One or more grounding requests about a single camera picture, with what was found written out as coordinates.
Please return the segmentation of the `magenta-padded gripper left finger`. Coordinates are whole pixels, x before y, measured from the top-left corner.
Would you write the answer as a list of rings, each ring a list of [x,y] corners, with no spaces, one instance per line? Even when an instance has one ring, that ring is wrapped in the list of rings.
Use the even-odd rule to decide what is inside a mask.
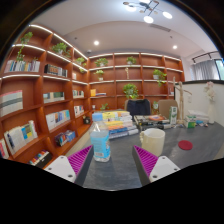
[[[59,156],[47,168],[46,171],[82,186],[93,157],[93,146],[87,146],[72,155]]]

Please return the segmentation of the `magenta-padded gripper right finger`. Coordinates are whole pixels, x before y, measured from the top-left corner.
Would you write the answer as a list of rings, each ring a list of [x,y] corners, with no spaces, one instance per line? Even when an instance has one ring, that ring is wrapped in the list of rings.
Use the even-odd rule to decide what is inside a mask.
[[[168,157],[157,157],[136,145],[133,146],[132,155],[143,186],[180,170]]]

